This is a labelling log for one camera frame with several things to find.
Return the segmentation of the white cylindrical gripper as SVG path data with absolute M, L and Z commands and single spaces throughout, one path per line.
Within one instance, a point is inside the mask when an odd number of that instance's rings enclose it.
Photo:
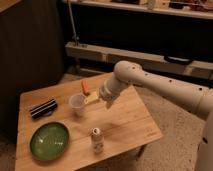
M 117 99 L 121 92 L 128 87 L 128 83 L 120 81 L 114 75 L 107 79 L 99 88 L 99 97 L 102 100 L 107 101 L 105 104 L 106 109 L 110 109 L 114 100 Z

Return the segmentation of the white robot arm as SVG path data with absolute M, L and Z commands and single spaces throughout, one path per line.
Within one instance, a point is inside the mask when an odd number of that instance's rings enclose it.
M 112 76 L 99 88 L 99 97 L 107 102 L 114 101 L 131 84 L 144 86 L 188 112 L 207 117 L 195 171 L 213 171 L 213 88 L 152 74 L 137 63 L 119 61 Z

